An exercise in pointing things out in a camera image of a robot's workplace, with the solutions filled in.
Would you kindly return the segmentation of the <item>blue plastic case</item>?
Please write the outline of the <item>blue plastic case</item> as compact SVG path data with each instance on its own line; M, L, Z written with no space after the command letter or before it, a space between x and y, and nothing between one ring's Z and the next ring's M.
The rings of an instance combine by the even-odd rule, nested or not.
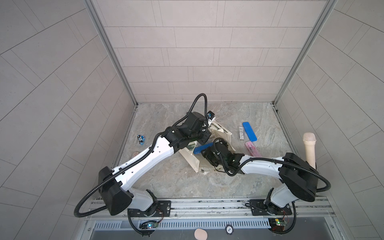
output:
M209 143L209 144L206 144L206 145L195 147L194 150L193 150L193 154L197 155L197 154L201 153L203 150L211 147L212 145L213 145L213 143Z
M253 130L253 128L249 122L243 122L243 128L244 128L245 133L247 134L247 136L251 142L255 142L258 140L258 138L257 138L257 136L256 136L256 134L255 134L255 132L254 132L254 130Z

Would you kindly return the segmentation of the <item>cream canvas tote bag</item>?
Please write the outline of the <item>cream canvas tote bag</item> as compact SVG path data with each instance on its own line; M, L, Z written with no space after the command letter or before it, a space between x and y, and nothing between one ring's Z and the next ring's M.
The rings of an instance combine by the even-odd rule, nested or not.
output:
M179 150L179 153L184 157L192 169L199 174L207 175L210 172L214 172L215 168L207 159L202 155L202 151L213 145L213 141L216 138L223 138L229 145L229 150L233 153L236 150L231 145L232 133L226 129L223 125L217 121L213 121L209 127L211 136L206 144L201 145L197 141L189 143L189 145Z

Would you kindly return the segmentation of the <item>pink plastic case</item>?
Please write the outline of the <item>pink plastic case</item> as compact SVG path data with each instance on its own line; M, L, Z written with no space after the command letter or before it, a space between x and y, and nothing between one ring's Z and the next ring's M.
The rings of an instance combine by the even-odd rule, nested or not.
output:
M247 150L249 151L250 156L256 157L256 158L261 158L262 157L261 153L255 147L255 145L254 145L254 143L252 141L246 142L245 146L246 146Z

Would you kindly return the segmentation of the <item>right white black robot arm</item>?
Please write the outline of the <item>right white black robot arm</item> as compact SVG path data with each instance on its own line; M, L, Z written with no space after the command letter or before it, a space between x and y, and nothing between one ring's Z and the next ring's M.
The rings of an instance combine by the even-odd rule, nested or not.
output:
M279 187L272 188L262 205L254 206L255 209L279 215L283 208L296 200L315 201L319 173L295 154L286 153L280 159L268 159L233 153L228 146L224 139L217 138L201 154L212 166L222 166L223 172L231 177L238 173L260 174L282 182Z

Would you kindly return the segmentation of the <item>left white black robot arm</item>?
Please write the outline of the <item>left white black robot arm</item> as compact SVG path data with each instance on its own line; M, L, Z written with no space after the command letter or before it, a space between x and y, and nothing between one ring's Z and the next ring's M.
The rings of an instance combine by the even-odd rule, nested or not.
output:
M167 127L164 132L157 134L156 142L133 159L114 169L105 167L100 170L100 183L117 172L122 172L99 190L110 215L115 216L126 209L140 210L148 216L154 214L158 199L149 190L134 189L134 183L156 164L190 143L197 141L201 145L205 144L211 136L209 126L215 118L213 112L208 112L206 116L197 112L189 113L180 126Z

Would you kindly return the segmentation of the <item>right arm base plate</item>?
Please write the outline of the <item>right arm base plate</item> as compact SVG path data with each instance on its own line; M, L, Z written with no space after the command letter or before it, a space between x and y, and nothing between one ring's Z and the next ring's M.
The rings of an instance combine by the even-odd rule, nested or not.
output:
M289 204L284 208L280 208L274 204L266 205L264 200L249 200L245 203L245 206L251 209L253 216L289 216L293 214Z

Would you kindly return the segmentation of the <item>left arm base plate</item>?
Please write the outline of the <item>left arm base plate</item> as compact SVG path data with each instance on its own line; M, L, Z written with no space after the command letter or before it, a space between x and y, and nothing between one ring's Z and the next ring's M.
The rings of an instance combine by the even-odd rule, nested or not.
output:
M133 218L159 218L169 217L171 211L171 201L158 201L146 211L140 211L137 209L128 209L128 213Z

